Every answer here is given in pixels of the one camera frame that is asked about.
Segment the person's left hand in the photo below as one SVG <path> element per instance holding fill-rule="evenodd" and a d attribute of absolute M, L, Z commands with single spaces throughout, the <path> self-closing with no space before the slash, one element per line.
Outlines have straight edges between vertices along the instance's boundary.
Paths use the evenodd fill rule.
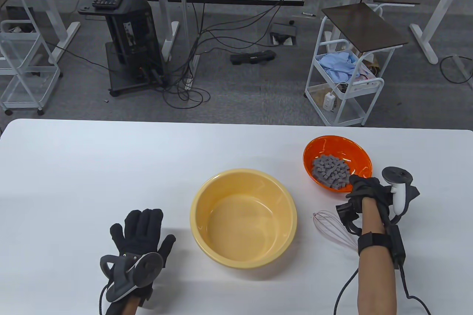
<path fill-rule="evenodd" d="M 118 250 L 113 267 L 106 273 L 110 303 L 106 314 L 135 314 L 137 308 L 150 299 L 153 283 L 165 268 L 167 258 L 176 241 L 168 234 L 163 241 L 160 209 L 133 210 L 125 218 L 124 226 L 116 223 L 110 234 Z"/>

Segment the person's right hand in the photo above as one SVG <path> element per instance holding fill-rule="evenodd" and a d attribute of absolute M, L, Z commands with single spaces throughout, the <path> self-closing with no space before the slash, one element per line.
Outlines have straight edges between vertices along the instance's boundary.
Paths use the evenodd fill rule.
<path fill-rule="evenodd" d="M 362 178 L 359 175 L 351 175 L 348 179 L 352 191 L 346 196 L 357 214 L 362 214 L 362 201 L 368 198 L 374 201 L 381 219 L 386 221 L 389 218 L 389 206 L 392 205 L 392 192 L 388 186 L 383 186 L 378 178 Z"/>

